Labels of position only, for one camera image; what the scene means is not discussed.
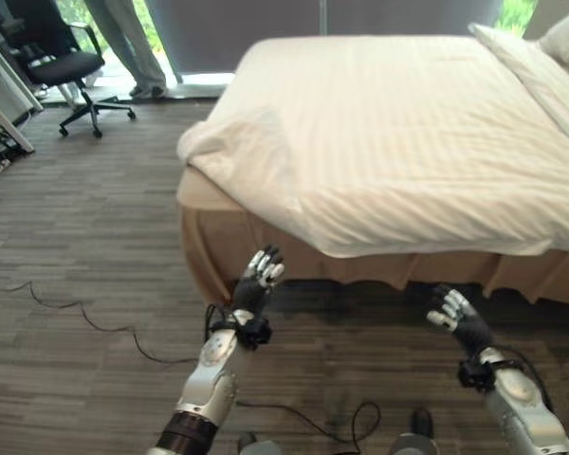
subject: green foliage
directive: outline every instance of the green foliage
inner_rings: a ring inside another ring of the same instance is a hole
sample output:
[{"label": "green foliage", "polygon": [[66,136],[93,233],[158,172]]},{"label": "green foliage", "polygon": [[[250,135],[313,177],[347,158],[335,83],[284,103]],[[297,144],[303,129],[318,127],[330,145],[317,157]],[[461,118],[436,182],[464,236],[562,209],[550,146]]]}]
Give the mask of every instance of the green foliage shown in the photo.
[{"label": "green foliage", "polygon": [[504,0],[495,27],[522,36],[537,4],[538,0]]},{"label": "green foliage", "polygon": [[[72,22],[87,23],[93,28],[93,31],[95,31],[101,50],[105,50],[109,47],[109,44],[107,44],[105,38],[101,35],[97,24],[95,24],[95,21],[93,20],[93,16],[89,12],[83,0],[57,0],[57,5],[59,6],[61,15],[68,24]],[[148,42],[150,43],[152,50],[154,52],[164,52],[162,43],[160,42],[160,38],[156,32],[156,28],[154,27],[154,22],[152,22],[150,11],[148,11],[145,4],[145,0],[133,0],[133,5],[135,5],[135,11],[137,12],[139,21],[141,22],[141,26],[145,31],[145,35],[148,38]],[[86,37],[86,33],[84,33],[84,31],[75,30],[74,34],[76,35],[76,39],[83,50],[93,50],[93,46],[90,40]]]}]

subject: chair armrest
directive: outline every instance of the chair armrest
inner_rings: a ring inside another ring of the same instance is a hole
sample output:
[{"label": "chair armrest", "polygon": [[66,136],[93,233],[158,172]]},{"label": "chair armrest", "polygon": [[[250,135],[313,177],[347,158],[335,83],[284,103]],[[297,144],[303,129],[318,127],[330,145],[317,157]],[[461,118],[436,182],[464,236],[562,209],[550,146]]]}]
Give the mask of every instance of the chair armrest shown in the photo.
[{"label": "chair armrest", "polygon": [[95,47],[97,55],[101,56],[101,48],[99,47],[99,42],[97,41],[97,37],[95,36],[95,32],[91,26],[85,24],[84,22],[72,22],[69,26],[72,28],[80,28],[84,30],[90,38],[91,43],[93,43],[93,47]]},{"label": "chair armrest", "polygon": [[26,29],[23,19],[7,19],[1,24],[2,29],[8,34],[18,33]]}]

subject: gray trousers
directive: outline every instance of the gray trousers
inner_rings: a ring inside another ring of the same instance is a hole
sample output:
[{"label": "gray trousers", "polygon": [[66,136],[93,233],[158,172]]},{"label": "gray trousers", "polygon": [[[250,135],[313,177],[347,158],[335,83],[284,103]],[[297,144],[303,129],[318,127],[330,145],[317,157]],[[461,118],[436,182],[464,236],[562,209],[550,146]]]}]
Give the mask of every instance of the gray trousers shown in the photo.
[{"label": "gray trousers", "polygon": [[142,88],[166,80],[137,18],[132,0],[84,0],[101,34]]}]

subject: black office chair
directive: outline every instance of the black office chair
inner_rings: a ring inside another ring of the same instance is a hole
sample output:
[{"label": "black office chair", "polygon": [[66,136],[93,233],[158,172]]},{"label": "black office chair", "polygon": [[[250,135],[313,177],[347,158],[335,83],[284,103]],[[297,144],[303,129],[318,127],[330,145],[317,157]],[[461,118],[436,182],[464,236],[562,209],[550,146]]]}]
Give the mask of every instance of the black office chair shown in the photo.
[{"label": "black office chair", "polygon": [[[137,117],[129,106],[117,103],[116,97],[94,102],[86,93],[83,78],[105,64],[90,26],[66,24],[54,0],[6,0],[6,3],[12,19],[0,20],[0,32],[29,79],[48,86],[74,82],[86,101],[86,105],[59,124],[59,132],[64,137],[68,135],[65,126],[86,114],[91,115],[93,135],[102,137],[97,123],[100,110],[125,110],[130,119]],[[72,28],[84,30],[97,53],[83,52]]]}]

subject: wire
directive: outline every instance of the wire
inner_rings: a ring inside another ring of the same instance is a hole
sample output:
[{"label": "wire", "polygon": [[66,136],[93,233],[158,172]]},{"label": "wire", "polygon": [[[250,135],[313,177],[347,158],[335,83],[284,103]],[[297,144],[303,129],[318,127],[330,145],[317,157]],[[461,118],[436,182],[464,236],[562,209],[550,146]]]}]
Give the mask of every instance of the wire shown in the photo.
[{"label": "wire", "polygon": [[535,379],[535,382],[538,385],[538,389],[540,389],[540,393],[541,393],[541,397],[543,399],[544,405],[550,410],[550,412],[552,412],[554,414],[555,413],[554,412],[554,406],[552,405],[552,400],[550,399],[550,395],[548,394],[548,391],[546,390],[546,387],[543,384],[543,381],[541,380],[540,374],[536,370],[533,363],[531,363],[531,360],[529,360],[521,351],[519,351],[518,349],[515,349],[511,346],[505,346],[502,344],[494,344],[494,345],[492,345],[492,347],[495,349],[500,349],[502,351],[509,351],[512,354],[516,355],[520,360],[523,361],[523,364],[529,369],[529,371],[531,372],[531,375]]},{"label": "wire", "polygon": [[[240,401],[240,400],[236,401],[236,405],[240,406],[241,408],[255,408],[255,409],[266,409],[266,410],[285,410],[288,413],[295,415],[300,420],[306,422],[310,427],[315,429],[322,436],[325,436],[328,439],[335,441],[336,443],[354,445],[355,451],[347,450],[344,452],[335,453],[334,455],[361,455],[362,450],[360,450],[358,443],[364,441],[369,436],[371,436],[373,433],[375,433],[377,430],[377,427],[379,427],[379,424],[381,423],[381,408],[373,401],[362,402],[354,411],[354,415],[352,416],[352,422],[351,422],[352,439],[344,439],[335,433],[327,431],[326,429],[322,428],[321,426],[316,424],[314,421],[312,421],[304,413],[302,413],[299,410],[296,410],[295,408],[291,408],[290,406],[272,404],[272,403],[264,403],[264,404],[250,403],[248,401]],[[358,435],[358,426],[357,426],[358,417],[360,416],[360,413],[363,410],[368,409],[368,408],[372,408],[373,410],[375,410],[376,418],[364,433],[362,433],[361,435]]]},{"label": "wire", "polygon": [[225,322],[226,320],[226,312],[223,307],[216,305],[214,303],[207,307],[207,310],[205,311],[205,331],[204,331],[205,343],[209,340],[209,337],[211,336],[211,322],[212,322],[212,317],[215,314],[215,310],[219,310],[222,321]]},{"label": "wire", "polygon": [[[65,303],[62,305],[51,305],[48,304],[46,302],[44,302],[42,299],[40,299],[40,297],[38,297],[38,295],[36,294],[36,292],[34,291],[34,286],[33,286],[33,282],[29,281],[29,282],[24,282],[23,284],[19,284],[17,286],[13,286],[13,287],[0,287],[0,292],[6,292],[6,293],[10,293],[10,292],[16,292],[16,291],[20,291],[21,289],[27,288],[29,291],[29,294],[31,295],[31,297],[34,299],[34,301],[36,303],[38,303],[39,305],[44,306],[45,308],[50,308],[52,310],[63,310],[65,308],[73,308],[74,306],[79,306],[80,307],[80,311],[81,314],[83,315],[84,320],[86,320],[86,322],[88,322],[88,324],[93,327],[96,330],[99,330],[100,332],[129,332],[133,335],[133,341],[135,342],[135,347],[138,349],[138,351],[141,353],[141,355],[143,355],[145,358],[152,360],[153,362],[157,362],[157,363],[163,363],[163,364],[167,364],[167,365],[174,365],[177,363],[190,363],[190,362],[195,362],[197,360],[197,357],[186,357],[186,358],[178,358],[178,359],[164,359],[164,358],[159,358],[156,356],[153,356],[151,354],[149,354],[145,349],[143,349],[141,347],[141,343],[139,342],[139,336],[137,334],[137,330],[135,329],[135,326],[133,325],[124,325],[121,327],[114,327],[114,328],[106,328],[106,327],[101,327],[100,325],[98,325],[97,323],[95,323],[86,313],[86,310],[84,309],[84,304],[81,301],[73,301],[71,303]],[[209,314],[210,309],[213,308],[211,310],[211,316],[215,311],[215,308],[219,309],[219,307],[217,305],[210,305],[207,308],[207,313],[205,314],[205,317]],[[206,322],[205,321],[205,327],[207,326],[207,324],[210,324],[211,322]]]},{"label": "wire", "polygon": [[31,118],[31,110],[28,109],[26,119],[22,120],[21,124],[17,126],[19,131],[23,131],[26,128],[26,126],[28,126],[30,118]]}]

